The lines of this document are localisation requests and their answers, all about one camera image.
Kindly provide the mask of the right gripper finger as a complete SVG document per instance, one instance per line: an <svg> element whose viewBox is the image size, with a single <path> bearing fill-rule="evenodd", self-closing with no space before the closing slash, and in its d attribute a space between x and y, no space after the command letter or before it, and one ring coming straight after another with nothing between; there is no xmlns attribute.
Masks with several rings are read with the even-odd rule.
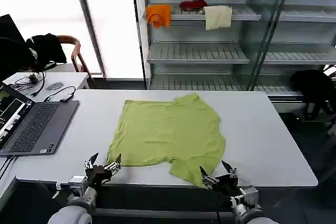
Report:
<svg viewBox="0 0 336 224"><path fill-rule="evenodd" d="M209 189L216 189L218 186L218 179L207 174L202 166L199 167L202 174L202 183Z"/></svg>
<svg viewBox="0 0 336 224"><path fill-rule="evenodd" d="M224 166L224 168L227 170L227 172L229 173L230 178L237 178L237 168L236 167L231 167L231 165L225 161L222 161L222 165Z"/></svg>

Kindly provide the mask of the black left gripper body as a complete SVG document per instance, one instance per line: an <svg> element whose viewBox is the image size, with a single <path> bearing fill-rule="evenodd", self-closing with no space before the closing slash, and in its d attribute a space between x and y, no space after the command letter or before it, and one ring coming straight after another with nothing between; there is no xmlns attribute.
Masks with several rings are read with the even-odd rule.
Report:
<svg viewBox="0 0 336 224"><path fill-rule="evenodd" d="M103 165L93 165L86 169L88 186L101 186L104 180L110 180L112 171L105 169Z"/></svg>

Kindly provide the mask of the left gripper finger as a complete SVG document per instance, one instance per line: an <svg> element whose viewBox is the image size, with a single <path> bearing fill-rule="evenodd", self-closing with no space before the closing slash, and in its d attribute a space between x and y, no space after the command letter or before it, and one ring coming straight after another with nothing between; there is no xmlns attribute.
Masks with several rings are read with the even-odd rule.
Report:
<svg viewBox="0 0 336 224"><path fill-rule="evenodd" d="M98 155L99 153L95 153L87 161L85 161L85 169L93 169L93 166L95 164Z"/></svg>
<svg viewBox="0 0 336 224"><path fill-rule="evenodd" d="M104 167L104 170L110 174L116 174L121 169L121 156L122 154L119 154L114 162Z"/></svg>

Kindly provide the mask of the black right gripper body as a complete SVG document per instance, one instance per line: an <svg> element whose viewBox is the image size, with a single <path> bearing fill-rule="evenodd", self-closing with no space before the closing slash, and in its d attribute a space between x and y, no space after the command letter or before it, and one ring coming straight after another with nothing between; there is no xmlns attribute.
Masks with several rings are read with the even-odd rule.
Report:
<svg viewBox="0 0 336 224"><path fill-rule="evenodd" d="M222 175L215 178L218 182L215 183L214 190L223 195L239 195L238 177L236 175Z"/></svg>

